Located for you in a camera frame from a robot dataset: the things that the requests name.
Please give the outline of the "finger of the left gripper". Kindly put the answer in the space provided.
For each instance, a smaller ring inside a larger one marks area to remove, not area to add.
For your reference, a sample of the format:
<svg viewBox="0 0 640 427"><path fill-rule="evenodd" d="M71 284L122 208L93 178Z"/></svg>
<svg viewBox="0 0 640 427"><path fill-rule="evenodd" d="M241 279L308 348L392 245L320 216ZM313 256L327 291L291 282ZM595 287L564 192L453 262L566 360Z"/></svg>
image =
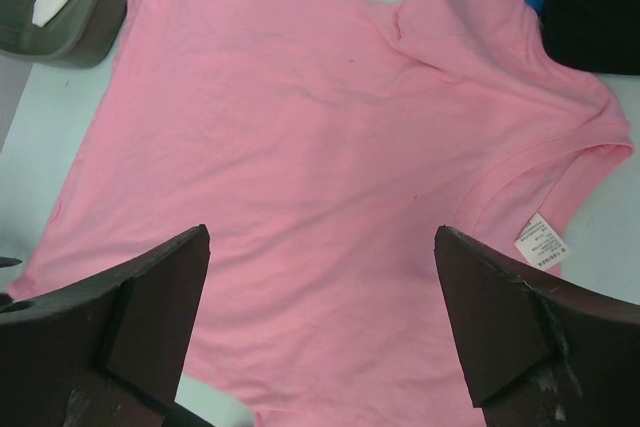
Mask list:
<svg viewBox="0 0 640 427"><path fill-rule="evenodd" d="M0 257L0 268L13 268L22 263L21 259L11 258L11 257Z"/></svg>

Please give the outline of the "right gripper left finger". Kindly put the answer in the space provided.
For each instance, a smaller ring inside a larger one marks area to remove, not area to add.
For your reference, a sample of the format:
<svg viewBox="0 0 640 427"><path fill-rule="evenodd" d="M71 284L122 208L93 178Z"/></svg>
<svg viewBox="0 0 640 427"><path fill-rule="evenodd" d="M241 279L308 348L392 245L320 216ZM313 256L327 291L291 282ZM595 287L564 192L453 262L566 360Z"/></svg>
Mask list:
<svg viewBox="0 0 640 427"><path fill-rule="evenodd" d="M2 294L2 425L206 425L176 393L209 244L198 225L52 292Z"/></svg>

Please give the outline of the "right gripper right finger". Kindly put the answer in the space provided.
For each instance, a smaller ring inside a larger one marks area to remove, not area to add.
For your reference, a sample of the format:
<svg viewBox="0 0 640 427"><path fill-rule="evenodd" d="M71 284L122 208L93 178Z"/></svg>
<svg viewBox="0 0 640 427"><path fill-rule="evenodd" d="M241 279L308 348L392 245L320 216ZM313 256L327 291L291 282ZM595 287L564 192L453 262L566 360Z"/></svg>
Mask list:
<svg viewBox="0 0 640 427"><path fill-rule="evenodd" d="M638 305L449 226L434 245L464 379L486 425L638 425Z"/></svg>

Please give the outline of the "pink t shirt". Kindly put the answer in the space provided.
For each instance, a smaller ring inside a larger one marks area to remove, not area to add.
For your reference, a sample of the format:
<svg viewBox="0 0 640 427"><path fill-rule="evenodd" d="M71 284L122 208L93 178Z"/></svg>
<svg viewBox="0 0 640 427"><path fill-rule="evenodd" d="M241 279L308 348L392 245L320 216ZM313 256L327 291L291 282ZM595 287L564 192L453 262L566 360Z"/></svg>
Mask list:
<svg viewBox="0 0 640 427"><path fill-rule="evenodd" d="M517 257L633 152L615 95L524 0L128 0L23 300L197 224L186 373L262 426L480 426L433 255Z"/></svg>

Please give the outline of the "grey fabric basket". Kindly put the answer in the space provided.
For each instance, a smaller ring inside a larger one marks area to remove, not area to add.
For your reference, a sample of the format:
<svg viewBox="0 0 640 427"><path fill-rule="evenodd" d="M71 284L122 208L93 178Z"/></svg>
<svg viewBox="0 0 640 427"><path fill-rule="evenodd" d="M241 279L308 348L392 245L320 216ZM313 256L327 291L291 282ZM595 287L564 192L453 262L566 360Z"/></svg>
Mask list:
<svg viewBox="0 0 640 427"><path fill-rule="evenodd" d="M69 0L44 26L32 23L36 0L1 0L1 55L25 62L87 68L110 50L127 0Z"/></svg>

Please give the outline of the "black folded t shirt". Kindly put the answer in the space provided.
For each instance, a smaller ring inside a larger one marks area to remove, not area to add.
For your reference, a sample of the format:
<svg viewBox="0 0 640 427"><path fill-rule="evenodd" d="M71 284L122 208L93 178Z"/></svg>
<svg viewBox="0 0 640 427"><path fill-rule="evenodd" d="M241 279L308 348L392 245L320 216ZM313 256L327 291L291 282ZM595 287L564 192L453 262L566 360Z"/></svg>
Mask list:
<svg viewBox="0 0 640 427"><path fill-rule="evenodd" d="M639 74L639 0L545 0L540 33L546 54L559 64Z"/></svg>

